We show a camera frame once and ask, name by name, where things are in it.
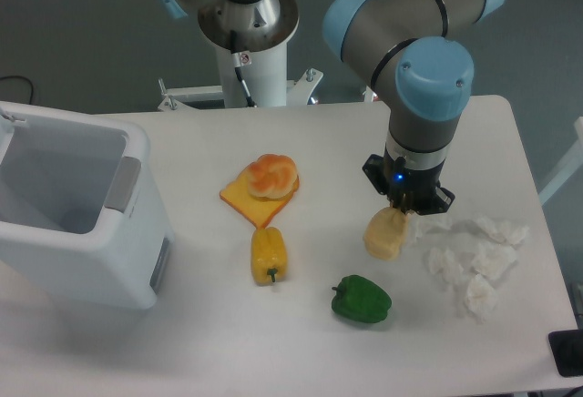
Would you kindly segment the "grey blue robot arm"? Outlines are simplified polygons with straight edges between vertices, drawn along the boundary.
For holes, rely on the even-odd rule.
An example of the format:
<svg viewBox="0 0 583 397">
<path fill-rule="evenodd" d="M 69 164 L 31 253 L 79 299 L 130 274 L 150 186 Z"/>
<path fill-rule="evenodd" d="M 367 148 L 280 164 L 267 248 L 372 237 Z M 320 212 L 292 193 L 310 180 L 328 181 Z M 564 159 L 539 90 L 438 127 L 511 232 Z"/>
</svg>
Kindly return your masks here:
<svg viewBox="0 0 583 397">
<path fill-rule="evenodd" d="M 294 0 L 163 0 L 176 16 L 195 15 L 224 61 L 229 107 L 282 105 L 287 81 L 267 97 L 275 66 L 259 54 L 283 45 L 299 23 Z M 505 0 L 335 0 L 322 21 L 327 46 L 390 109 L 382 156 L 364 172 L 392 207 L 444 213 L 454 195 L 440 174 L 471 96 L 474 63 L 451 36 Z M 257 67 L 257 76 L 251 70 Z"/>
</svg>

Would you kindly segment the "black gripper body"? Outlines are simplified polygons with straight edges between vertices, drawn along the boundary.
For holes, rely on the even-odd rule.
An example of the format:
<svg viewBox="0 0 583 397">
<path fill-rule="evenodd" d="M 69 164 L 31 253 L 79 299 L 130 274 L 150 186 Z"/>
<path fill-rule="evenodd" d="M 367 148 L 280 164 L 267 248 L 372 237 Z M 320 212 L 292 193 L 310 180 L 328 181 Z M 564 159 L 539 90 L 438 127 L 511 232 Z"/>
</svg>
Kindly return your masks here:
<svg viewBox="0 0 583 397">
<path fill-rule="evenodd" d="M 391 193 L 401 195 L 401 211 L 404 194 L 413 194 L 414 213 L 442 214 L 455 201 L 455 194 L 441 185 L 443 165 L 415 170 L 408 168 L 402 157 L 392 159 L 388 154 L 383 157 L 372 154 L 364 163 L 363 172 L 375 190 L 388 201 Z"/>
</svg>

